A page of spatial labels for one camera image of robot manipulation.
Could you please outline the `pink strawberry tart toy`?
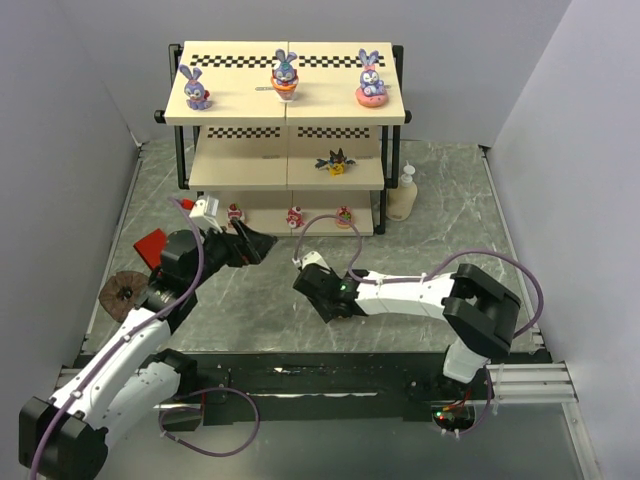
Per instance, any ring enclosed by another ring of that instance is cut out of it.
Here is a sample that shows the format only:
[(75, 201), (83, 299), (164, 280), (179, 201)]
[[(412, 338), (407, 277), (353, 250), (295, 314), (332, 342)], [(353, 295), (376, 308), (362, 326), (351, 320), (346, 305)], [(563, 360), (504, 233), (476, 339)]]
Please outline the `pink strawberry tart toy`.
[(335, 224), (340, 229), (349, 229), (353, 223), (353, 214), (351, 209), (346, 206), (340, 206), (336, 212)]

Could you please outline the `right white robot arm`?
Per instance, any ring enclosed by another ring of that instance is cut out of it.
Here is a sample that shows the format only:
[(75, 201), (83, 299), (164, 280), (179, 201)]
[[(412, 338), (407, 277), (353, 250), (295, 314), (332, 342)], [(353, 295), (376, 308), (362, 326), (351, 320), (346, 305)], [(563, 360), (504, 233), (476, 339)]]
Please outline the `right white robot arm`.
[(456, 338), (445, 351), (442, 375), (462, 384), (489, 362), (509, 355), (521, 308), (514, 292), (468, 263), (429, 279), (360, 269), (339, 276), (322, 261), (306, 262), (293, 289), (325, 322), (403, 314), (447, 323)]

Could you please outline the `purple bunny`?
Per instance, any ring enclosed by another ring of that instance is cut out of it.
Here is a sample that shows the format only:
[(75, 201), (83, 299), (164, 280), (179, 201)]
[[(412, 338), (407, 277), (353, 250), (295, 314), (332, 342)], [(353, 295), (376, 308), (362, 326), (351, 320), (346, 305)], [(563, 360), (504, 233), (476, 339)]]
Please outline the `purple bunny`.
[(203, 72), (199, 67), (189, 67), (181, 64), (179, 72), (187, 79), (184, 93), (187, 97), (186, 104), (192, 110), (204, 111), (212, 106), (210, 92), (200, 82)]
[(275, 57), (277, 62), (271, 74), (272, 88), (282, 102), (292, 102), (299, 83), (298, 72), (294, 65), (298, 55), (295, 52), (277, 49)]
[(355, 91), (356, 100), (363, 107), (382, 107), (388, 102), (388, 93), (386, 85), (377, 71), (379, 52), (373, 50), (368, 53), (364, 48), (361, 48), (358, 57), (362, 63), (362, 71), (359, 77), (359, 87)]

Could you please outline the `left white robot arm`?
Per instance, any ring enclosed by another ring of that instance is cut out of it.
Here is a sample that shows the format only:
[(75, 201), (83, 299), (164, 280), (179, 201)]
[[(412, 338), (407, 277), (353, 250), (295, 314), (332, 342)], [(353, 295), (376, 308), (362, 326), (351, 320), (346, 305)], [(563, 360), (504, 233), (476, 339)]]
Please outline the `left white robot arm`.
[(120, 329), (49, 399), (19, 414), (19, 462), (32, 479), (93, 479), (116, 443), (153, 406), (195, 384), (190, 357), (160, 347), (197, 303), (196, 289), (223, 267), (260, 264), (273, 235), (235, 220), (233, 230), (196, 225), (168, 235), (160, 262)]

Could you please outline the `black dragon toy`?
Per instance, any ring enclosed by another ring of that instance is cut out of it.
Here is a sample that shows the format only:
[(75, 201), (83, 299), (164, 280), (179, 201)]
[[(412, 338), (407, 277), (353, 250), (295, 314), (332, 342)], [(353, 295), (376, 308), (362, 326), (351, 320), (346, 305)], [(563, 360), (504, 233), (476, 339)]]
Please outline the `black dragon toy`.
[(331, 176), (339, 176), (345, 173), (348, 167), (355, 166), (357, 162), (350, 159), (344, 153), (342, 148), (337, 151), (330, 150), (328, 159), (317, 159), (315, 162), (316, 170), (326, 170)]

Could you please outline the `strawberry cake slice toy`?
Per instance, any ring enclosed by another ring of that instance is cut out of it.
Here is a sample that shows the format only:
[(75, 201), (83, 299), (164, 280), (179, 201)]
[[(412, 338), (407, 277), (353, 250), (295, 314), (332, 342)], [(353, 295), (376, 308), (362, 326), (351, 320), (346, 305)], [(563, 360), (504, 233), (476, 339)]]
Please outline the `strawberry cake slice toy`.
[(234, 227), (234, 221), (246, 223), (244, 210), (237, 203), (231, 203), (227, 208), (227, 227), (229, 229)]

